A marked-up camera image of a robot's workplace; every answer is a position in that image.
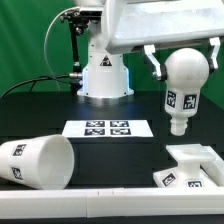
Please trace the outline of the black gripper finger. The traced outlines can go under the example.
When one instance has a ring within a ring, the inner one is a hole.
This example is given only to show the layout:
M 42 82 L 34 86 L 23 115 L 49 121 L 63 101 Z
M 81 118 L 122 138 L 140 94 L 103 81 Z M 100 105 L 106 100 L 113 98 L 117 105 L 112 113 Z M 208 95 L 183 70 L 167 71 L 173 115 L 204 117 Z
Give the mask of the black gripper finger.
M 221 47 L 221 41 L 219 37 L 213 37 L 209 39 L 208 43 L 208 64 L 209 71 L 215 72 L 218 69 L 217 57 Z
M 146 56 L 146 61 L 148 62 L 151 70 L 152 76 L 157 81 L 165 81 L 167 79 L 167 70 L 165 65 L 161 65 L 160 62 L 154 56 L 156 48 L 154 45 L 145 45 L 143 47 L 144 54 Z

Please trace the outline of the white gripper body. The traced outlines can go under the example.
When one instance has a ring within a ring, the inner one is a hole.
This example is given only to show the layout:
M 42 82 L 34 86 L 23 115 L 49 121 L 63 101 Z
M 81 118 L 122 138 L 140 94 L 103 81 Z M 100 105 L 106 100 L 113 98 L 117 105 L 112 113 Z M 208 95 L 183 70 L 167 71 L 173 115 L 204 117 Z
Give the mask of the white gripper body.
M 107 0 L 103 9 L 104 48 L 110 54 L 221 36 L 224 0 Z

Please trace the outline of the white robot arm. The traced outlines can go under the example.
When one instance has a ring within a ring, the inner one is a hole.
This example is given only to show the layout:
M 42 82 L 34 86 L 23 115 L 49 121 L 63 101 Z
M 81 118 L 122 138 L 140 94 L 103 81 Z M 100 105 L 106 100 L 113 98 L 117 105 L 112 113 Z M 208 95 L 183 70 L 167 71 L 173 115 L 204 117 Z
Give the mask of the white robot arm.
M 118 101 L 133 94 L 123 56 L 143 51 L 156 78 L 166 72 L 154 57 L 157 49 L 209 43 L 211 71 L 224 38 L 224 0 L 73 0 L 89 26 L 88 63 L 78 95 Z

